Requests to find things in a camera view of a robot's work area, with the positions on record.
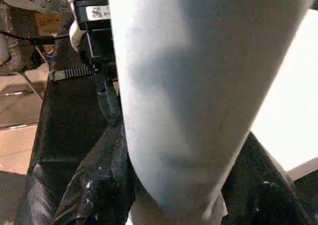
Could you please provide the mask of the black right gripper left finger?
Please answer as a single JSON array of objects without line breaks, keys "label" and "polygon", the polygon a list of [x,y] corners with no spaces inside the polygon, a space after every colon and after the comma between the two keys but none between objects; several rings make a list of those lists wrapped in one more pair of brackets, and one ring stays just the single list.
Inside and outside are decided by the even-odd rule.
[{"label": "black right gripper left finger", "polygon": [[124,225],[134,200],[134,172],[124,125],[109,126],[78,166],[53,223]]}]

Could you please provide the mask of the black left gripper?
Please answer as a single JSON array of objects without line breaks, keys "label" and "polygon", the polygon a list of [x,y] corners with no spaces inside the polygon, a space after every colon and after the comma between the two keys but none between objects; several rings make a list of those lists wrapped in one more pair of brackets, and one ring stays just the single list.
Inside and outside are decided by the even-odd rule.
[{"label": "black left gripper", "polygon": [[95,75],[98,104],[108,123],[118,123],[122,109],[112,81],[117,80],[108,0],[75,0],[70,42],[84,67],[50,71],[51,81]]}]

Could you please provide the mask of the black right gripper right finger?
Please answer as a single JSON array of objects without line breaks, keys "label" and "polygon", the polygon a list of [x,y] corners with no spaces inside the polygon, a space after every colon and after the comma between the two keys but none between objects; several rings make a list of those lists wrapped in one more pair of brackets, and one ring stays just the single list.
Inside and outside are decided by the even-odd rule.
[{"label": "black right gripper right finger", "polygon": [[230,225],[308,225],[293,182],[253,133],[222,188]]}]

